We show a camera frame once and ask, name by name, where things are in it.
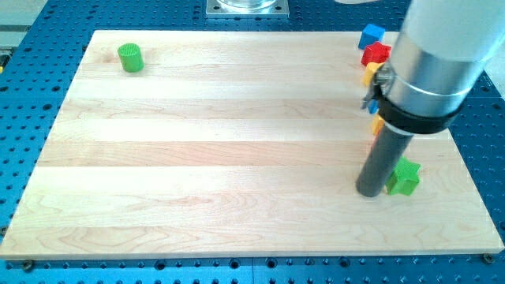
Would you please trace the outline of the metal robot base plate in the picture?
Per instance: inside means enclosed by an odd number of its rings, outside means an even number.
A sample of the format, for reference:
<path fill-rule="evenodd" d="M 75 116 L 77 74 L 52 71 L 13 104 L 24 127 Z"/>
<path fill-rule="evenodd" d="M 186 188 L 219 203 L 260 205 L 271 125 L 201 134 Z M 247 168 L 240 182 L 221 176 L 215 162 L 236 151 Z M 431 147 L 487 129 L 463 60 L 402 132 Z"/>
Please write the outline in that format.
<path fill-rule="evenodd" d="M 288 17 L 287 0 L 207 0 L 206 18 Z"/>

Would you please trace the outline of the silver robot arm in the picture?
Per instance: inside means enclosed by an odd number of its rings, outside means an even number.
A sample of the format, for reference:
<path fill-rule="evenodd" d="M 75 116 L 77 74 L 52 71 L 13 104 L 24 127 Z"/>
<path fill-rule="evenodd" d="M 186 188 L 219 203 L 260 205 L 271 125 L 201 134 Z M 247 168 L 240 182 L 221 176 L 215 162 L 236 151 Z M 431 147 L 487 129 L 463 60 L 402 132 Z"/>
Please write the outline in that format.
<path fill-rule="evenodd" d="M 504 0 L 416 0 L 391 56 L 385 97 L 426 118 L 455 112 L 504 41 Z"/>

